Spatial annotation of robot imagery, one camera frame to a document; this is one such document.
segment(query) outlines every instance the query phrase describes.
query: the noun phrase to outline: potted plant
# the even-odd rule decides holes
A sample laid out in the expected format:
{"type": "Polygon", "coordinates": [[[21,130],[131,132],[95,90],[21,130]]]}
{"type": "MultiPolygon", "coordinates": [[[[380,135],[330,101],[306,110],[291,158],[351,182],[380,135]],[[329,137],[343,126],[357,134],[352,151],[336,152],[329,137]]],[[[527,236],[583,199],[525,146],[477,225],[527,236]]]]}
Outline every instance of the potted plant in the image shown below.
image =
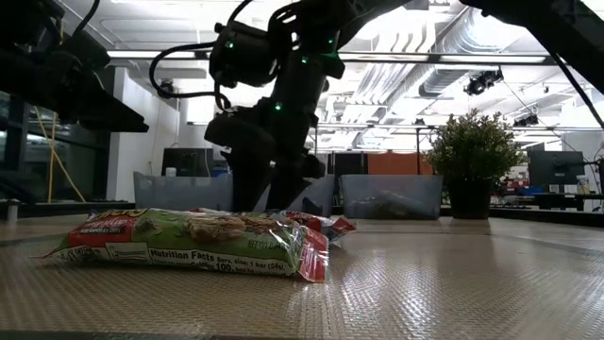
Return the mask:
{"type": "Polygon", "coordinates": [[[472,109],[458,120],[451,115],[427,154],[445,179],[454,218],[488,218],[495,183],[523,160],[501,113],[492,118],[479,114],[472,109]]]}

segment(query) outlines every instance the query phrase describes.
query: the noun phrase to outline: black plant pot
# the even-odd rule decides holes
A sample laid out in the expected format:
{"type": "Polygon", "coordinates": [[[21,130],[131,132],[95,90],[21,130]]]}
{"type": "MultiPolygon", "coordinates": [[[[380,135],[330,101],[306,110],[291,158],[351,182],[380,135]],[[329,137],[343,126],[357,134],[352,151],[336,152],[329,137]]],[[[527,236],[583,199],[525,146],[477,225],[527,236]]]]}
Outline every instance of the black plant pot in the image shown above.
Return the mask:
{"type": "Polygon", "coordinates": [[[454,180],[447,184],[453,218],[487,219],[493,193],[491,180],[454,180]]]}

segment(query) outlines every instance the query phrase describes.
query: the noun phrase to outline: snack bar package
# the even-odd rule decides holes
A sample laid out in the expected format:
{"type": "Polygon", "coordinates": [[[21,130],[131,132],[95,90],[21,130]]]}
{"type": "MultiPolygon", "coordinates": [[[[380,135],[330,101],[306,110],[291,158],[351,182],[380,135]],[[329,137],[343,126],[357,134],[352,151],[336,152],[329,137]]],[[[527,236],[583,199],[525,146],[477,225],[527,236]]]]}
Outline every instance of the snack bar package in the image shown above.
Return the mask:
{"type": "Polygon", "coordinates": [[[345,218],[338,218],[336,221],[332,221],[329,218],[315,216],[305,212],[280,212],[279,214],[292,219],[302,226],[321,232],[327,236],[331,243],[336,242],[347,234],[357,230],[357,228],[345,218]]]}
{"type": "Polygon", "coordinates": [[[327,237],[291,219],[158,209],[91,215],[44,258],[327,276],[327,237]]]}

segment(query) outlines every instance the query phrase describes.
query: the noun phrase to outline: textured mat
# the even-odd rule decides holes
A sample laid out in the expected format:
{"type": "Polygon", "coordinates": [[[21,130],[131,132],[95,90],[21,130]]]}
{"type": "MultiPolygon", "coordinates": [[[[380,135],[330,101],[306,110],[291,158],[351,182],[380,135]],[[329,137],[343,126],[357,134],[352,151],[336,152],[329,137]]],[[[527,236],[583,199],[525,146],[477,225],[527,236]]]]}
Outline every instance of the textured mat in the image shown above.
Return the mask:
{"type": "Polygon", "coordinates": [[[0,338],[604,336],[604,252],[480,228],[415,233],[418,228],[364,226],[346,237],[343,248],[330,250],[328,284],[60,266],[30,258],[58,240],[6,244],[0,246],[0,338]]]}

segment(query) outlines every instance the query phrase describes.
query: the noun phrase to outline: green plant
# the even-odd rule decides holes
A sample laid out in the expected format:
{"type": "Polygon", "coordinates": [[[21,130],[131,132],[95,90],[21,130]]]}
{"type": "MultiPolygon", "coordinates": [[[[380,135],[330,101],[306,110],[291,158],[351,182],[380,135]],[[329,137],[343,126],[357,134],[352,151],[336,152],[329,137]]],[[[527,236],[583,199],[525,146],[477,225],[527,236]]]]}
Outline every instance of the green plant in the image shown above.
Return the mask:
{"type": "Polygon", "coordinates": [[[437,139],[427,154],[428,161],[446,182],[453,180],[499,179],[523,160],[508,125],[472,109],[455,120],[453,115],[436,131],[437,139]]]}

